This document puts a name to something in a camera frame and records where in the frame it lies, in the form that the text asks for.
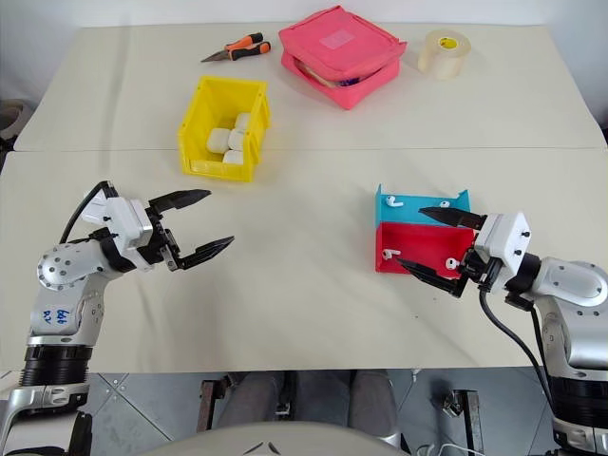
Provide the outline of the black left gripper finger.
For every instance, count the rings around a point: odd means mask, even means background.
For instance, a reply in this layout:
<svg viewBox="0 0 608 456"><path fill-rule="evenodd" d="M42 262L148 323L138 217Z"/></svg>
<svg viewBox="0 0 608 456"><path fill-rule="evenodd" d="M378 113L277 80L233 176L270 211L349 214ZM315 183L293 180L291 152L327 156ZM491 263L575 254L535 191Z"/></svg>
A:
<svg viewBox="0 0 608 456"><path fill-rule="evenodd" d="M219 255L234 240L234 236L229 236L211 241L197 247L194 253L185 257L180 257L178 253L171 253L171 258L167 260L167 267L170 271L189 270L194 268Z"/></svg>
<svg viewBox="0 0 608 456"><path fill-rule="evenodd" d="M151 199L148 212L158 217L161 213L176 209L180 210L187 206L193 205L200 200L210 196L212 192L204 189L179 190L169 194L162 195L155 199Z"/></svg>

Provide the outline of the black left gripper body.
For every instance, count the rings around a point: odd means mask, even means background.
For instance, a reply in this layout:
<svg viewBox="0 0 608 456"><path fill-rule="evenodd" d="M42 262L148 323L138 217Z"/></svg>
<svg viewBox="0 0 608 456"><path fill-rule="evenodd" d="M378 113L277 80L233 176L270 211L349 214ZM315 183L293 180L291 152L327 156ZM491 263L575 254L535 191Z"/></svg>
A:
<svg viewBox="0 0 608 456"><path fill-rule="evenodd" d="M162 210L152 202L145 209L152 233L149 240L140 248L140 255L150 265L164 262L170 271L181 268L180 248L170 230L162 226Z"/></svg>

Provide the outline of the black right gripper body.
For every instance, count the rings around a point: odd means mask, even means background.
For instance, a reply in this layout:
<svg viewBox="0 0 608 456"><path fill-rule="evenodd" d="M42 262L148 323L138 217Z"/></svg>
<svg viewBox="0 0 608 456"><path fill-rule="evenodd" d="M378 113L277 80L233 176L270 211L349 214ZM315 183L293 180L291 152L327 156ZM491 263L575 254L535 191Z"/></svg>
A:
<svg viewBox="0 0 608 456"><path fill-rule="evenodd" d="M473 247L468 248L458 266L458 291L461 293L467 282L472 281L480 286L483 292L489 293L503 268L504 262L500 258L491 256L489 259L482 259Z"/></svg>

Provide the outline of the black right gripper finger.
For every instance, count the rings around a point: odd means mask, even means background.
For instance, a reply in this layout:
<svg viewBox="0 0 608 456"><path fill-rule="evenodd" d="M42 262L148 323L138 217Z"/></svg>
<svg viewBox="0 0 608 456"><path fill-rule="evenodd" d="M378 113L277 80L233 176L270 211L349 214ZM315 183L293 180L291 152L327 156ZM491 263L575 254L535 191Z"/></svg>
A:
<svg viewBox="0 0 608 456"><path fill-rule="evenodd" d="M469 280L469 277L466 274L462 274L458 278L450 279L439 276L434 269L420 263L405 260L400 257L398 257L396 261L418 280L434 288L447 292L454 297L460 298L462 296Z"/></svg>
<svg viewBox="0 0 608 456"><path fill-rule="evenodd" d="M487 219L487 215L477 215L453 207L424 207L418 212L445 225L475 231L480 231Z"/></svg>

